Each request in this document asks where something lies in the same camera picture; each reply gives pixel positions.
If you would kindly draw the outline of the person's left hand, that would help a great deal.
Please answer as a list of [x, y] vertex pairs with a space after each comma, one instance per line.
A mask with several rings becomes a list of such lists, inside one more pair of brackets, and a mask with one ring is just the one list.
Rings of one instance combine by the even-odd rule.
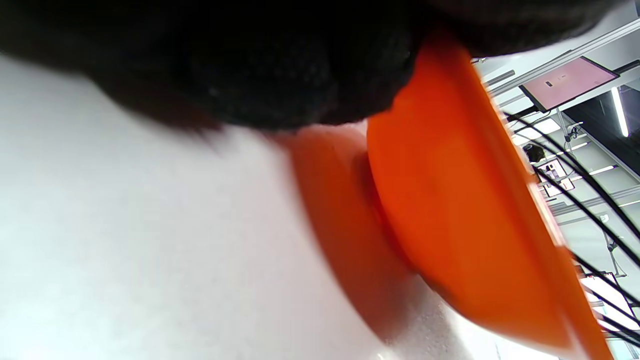
[[426, 37], [471, 56], [576, 38], [621, 0], [3, 0], [1, 51], [179, 130], [345, 125], [390, 109]]

